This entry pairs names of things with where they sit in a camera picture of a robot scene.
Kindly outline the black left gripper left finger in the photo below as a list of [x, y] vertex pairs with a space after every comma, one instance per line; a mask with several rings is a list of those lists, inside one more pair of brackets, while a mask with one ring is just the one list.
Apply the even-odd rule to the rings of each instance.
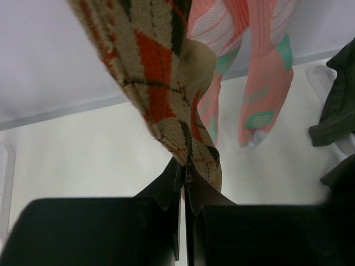
[[181, 166], [171, 159], [134, 197], [45, 198], [22, 211], [2, 265], [174, 265]]

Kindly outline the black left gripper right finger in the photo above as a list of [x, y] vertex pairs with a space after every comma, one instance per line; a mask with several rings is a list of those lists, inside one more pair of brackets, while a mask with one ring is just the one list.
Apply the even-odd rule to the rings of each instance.
[[185, 169], [188, 265], [353, 265], [354, 167], [314, 205], [237, 205]]

